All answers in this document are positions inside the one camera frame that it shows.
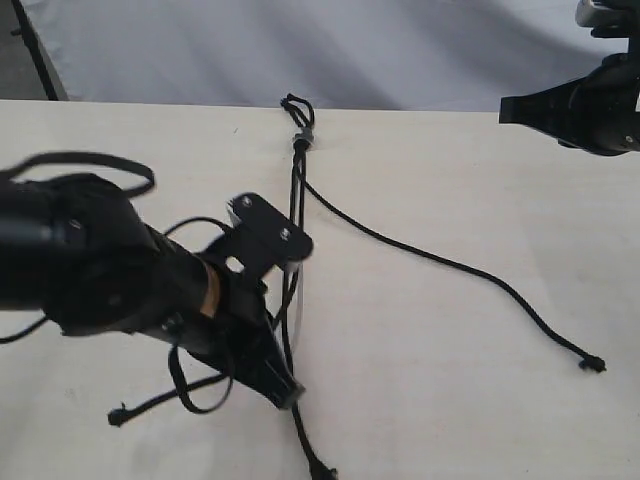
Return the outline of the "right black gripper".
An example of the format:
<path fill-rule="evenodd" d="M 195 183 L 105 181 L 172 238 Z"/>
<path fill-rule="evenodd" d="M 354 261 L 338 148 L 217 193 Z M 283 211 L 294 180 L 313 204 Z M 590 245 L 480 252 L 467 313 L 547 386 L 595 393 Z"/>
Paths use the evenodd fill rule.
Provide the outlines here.
<path fill-rule="evenodd" d="M 557 133 L 558 143 L 595 155 L 639 150 L 639 60 L 611 55 L 577 84 L 503 97 L 498 122 Z"/>

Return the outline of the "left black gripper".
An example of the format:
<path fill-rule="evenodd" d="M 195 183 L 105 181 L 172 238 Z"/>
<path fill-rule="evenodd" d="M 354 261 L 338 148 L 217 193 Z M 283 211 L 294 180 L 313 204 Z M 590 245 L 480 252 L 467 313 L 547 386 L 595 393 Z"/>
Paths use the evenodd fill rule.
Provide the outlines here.
<path fill-rule="evenodd" d="M 166 280 L 164 340 L 290 410 L 305 387 L 280 352 L 266 291 L 254 279 Z"/>

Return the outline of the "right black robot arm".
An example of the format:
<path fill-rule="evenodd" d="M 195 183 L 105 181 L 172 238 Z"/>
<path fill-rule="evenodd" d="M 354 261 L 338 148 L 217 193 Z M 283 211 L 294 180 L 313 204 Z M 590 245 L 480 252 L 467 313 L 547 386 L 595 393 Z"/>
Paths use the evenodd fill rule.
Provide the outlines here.
<path fill-rule="evenodd" d="M 503 97 L 499 122 L 521 125 L 559 145 L 613 157 L 639 150 L 639 61 L 606 57 L 585 77 L 537 93 Z"/>

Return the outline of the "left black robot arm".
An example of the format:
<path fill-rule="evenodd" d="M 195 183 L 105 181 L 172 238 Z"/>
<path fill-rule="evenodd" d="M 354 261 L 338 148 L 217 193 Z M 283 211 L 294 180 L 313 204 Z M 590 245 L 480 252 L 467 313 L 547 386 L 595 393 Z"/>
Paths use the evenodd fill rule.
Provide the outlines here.
<path fill-rule="evenodd" d="M 63 334 L 143 334 L 229 375 L 279 409 L 303 386 L 266 309 L 264 276 L 308 258 L 310 237 L 255 193 L 191 252 L 147 225 L 125 192 L 93 174 L 1 190 L 1 306 L 39 310 Z"/>

